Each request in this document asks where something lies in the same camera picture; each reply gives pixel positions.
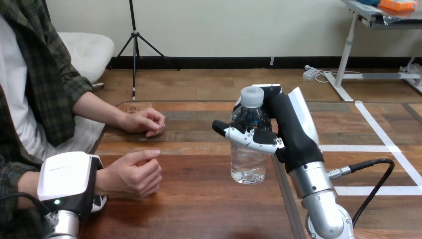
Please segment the tripod leg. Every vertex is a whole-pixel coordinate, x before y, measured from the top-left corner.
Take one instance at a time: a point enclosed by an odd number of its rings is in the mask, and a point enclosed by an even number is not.
[[[139,54],[139,45],[138,45],[138,38],[135,37],[135,41],[136,41],[136,55],[138,56],[138,60],[141,59],[141,55]]]
[[[169,63],[169,65],[170,66],[172,66],[174,69],[177,69],[177,70],[180,70],[180,68],[179,67],[176,67],[176,66],[174,66],[173,65],[173,63],[171,63],[170,62],[170,60],[169,60],[169,58],[167,58],[166,56],[164,56],[163,54],[161,54],[161,52],[160,51],[158,51],[157,50],[157,48],[155,48],[153,45],[151,45],[147,40],[145,40],[145,38],[143,38],[142,36],[141,36],[141,34],[139,34],[139,32],[138,32],[138,34],[137,34],[137,36],[139,37],[139,38],[141,38],[146,44],[148,44],[148,46],[150,46],[152,49],[154,49],[154,51],[156,51],[158,54],[160,54],[160,56],[161,57],[163,57],[166,61],[167,61],[167,63]]]
[[[137,62],[137,64],[139,64],[139,62],[141,61],[141,55],[139,55],[138,38],[137,38],[137,37],[135,37],[134,39],[135,39],[135,41],[136,41],[136,55],[137,55],[137,57],[138,57],[138,62]]]
[[[133,88],[132,88],[132,100],[135,100],[135,78],[136,78],[136,37],[133,40]]]
[[[119,57],[123,53],[123,51],[126,49],[127,45],[129,44],[130,40],[132,40],[132,38],[134,38],[133,34],[130,36],[129,40],[126,42],[126,44],[124,45],[124,47],[121,49],[121,51],[117,55],[117,57]]]

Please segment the white t-shirt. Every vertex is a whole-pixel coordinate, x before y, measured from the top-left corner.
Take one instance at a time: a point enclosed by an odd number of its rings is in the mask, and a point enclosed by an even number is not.
[[[13,29],[0,14],[0,85],[25,149],[41,158],[47,144],[43,127],[37,124],[25,95],[27,67]]]

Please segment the white wall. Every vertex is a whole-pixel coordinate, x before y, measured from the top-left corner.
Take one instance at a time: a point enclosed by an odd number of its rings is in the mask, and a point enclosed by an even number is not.
[[[132,32],[127,0],[47,0],[58,31],[103,34],[116,56]],[[134,0],[137,30],[166,56],[341,56],[351,16],[340,0]],[[411,56],[419,30],[358,24],[352,56]],[[131,55],[133,45],[123,55]],[[141,55],[156,54],[146,44]]]

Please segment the white haptic device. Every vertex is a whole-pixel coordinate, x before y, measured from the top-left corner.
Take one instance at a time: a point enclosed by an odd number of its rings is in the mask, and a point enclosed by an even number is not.
[[[100,158],[68,152],[47,158],[41,166],[38,199],[55,215],[46,224],[44,239],[78,238],[79,221],[100,210],[107,196],[94,194]]]

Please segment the metal connector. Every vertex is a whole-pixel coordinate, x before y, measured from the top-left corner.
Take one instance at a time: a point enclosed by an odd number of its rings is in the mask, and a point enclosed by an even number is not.
[[[55,227],[59,224],[59,219],[56,217],[54,213],[49,213],[44,216],[45,220],[48,224],[50,224],[52,227]]]
[[[352,171],[350,170],[349,166],[346,166],[346,167],[337,168],[337,169],[330,171],[328,173],[328,177],[330,179],[339,178],[339,177],[346,175],[346,174],[349,174],[351,172]]]

